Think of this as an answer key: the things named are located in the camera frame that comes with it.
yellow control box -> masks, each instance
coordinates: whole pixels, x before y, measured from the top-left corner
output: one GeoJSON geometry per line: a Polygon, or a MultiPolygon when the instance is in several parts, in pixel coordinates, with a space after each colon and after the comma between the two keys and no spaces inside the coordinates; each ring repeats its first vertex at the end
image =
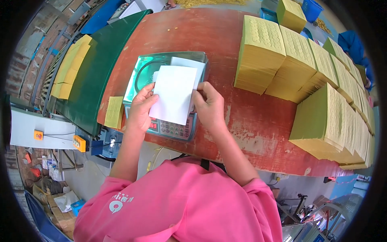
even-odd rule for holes
{"type": "Polygon", "coordinates": [[[73,145],[80,151],[86,152],[86,140],[82,139],[78,135],[73,137],[73,145]]]}
{"type": "Polygon", "coordinates": [[[34,130],[34,139],[43,140],[43,132],[39,130],[34,130]]]}

sandal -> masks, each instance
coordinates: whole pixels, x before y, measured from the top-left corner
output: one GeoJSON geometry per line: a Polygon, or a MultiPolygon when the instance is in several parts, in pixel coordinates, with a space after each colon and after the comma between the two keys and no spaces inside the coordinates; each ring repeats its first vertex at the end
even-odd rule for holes
{"type": "Polygon", "coordinates": [[[174,7],[173,7],[173,6],[171,6],[171,5],[167,5],[167,6],[165,7],[165,10],[174,9],[176,6],[177,6],[177,5],[175,5],[174,7]]]}

hand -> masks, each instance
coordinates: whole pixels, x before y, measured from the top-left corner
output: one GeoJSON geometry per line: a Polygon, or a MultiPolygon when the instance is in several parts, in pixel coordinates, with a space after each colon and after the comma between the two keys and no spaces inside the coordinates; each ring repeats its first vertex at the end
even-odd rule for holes
{"type": "Polygon", "coordinates": [[[128,115],[127,125],[136,130],[146,132],[151,125],[149,110],[159,99],[159,95],[153,95],[154,82],[143,87],[133,98],[128,115]]]}
{"type": "Polygon", "coordinates": [[[209,82],[199,83],[197,91],[194,90],[192,95],[199,120],[212,135],[223,128],[227,129],[224,98],[209,82]]]}

foot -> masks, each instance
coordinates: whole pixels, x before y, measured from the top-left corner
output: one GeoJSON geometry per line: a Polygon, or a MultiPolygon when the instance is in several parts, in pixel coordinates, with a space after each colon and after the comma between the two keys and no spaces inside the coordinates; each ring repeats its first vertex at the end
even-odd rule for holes
{"type": "Polygon", "coordinates": [[[172,6],[172,5],[167,5],[167,6],[165,7],[165,10],[174,9],[175,7],[176,7],[176,4],[175,4],[174,6],[172,6]]]}

person in blue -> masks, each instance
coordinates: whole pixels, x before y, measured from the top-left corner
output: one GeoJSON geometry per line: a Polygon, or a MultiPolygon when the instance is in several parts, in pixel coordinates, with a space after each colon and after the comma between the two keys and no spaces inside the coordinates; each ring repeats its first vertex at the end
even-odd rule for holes
{"type": "Polygon", "coordinates": [[[359,36],[353,30],[348,30],[339,34],[337,43],[341,46],[344,52],[352,59],[357,65],[362,65],[366,68],[367,84],[365,88],[367,91],[372,90],[374,77],[372,73],[371,63],[366,56],[363,44],[360,41],[359,36]]]}

